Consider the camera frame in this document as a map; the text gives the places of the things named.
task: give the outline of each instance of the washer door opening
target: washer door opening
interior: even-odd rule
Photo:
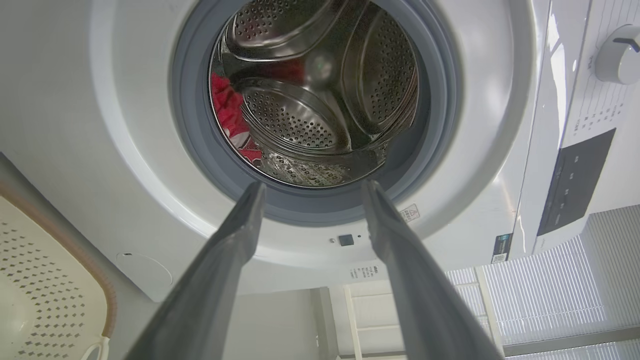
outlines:
[[[436,13],[404,28],[408,3],[199,3],[176,47],[173,105],[213,185],[237,200],[265,182],[265,216],[305,226],[363,218],[365,178],[394,200],[420,186],[449,143],[459,85]]]

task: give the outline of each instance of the pleated blind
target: pleated blind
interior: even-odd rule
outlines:
[[[509,360],[638,360],[640,340],[568,348],[558,351],[540,352],[507,357]]]
[[[640,206],[591,215],[580,236],[483,272],[504,345],[640,325]]]
[[[453,270],[445,272],[445,275],[455,287],[458,295],[467,304],[471,313],[476,317],[477,321],[484,331],[492,338],[489,319],[484,305],[488,299],[483,299],[480,291],[480,284],[473,268]]]

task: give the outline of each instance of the white laundry basket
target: white laundry basket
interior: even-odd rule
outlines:
[[[61,234],[28,203],[0,197],[0,359],[84,360],[96,348],[107,358],[115,293]]]

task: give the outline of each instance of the control panel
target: control panel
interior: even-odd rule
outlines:
[[[538,236],[586,214],[626,102],[640,79],[640,1],[593,0]]]

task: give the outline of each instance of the basket handle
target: basket handle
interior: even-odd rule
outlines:
[[[101,336],[100,340],[91,344],[91,346],[86,349],[84,355],[82,355],[82,358],[80,360],[86,360],[89,355],[91,355],[91,352],[93,352],[96,348],[99,349],[97,360],[107,360],[107,356],[109,356],[109,338],[107,338],[106,336]]]

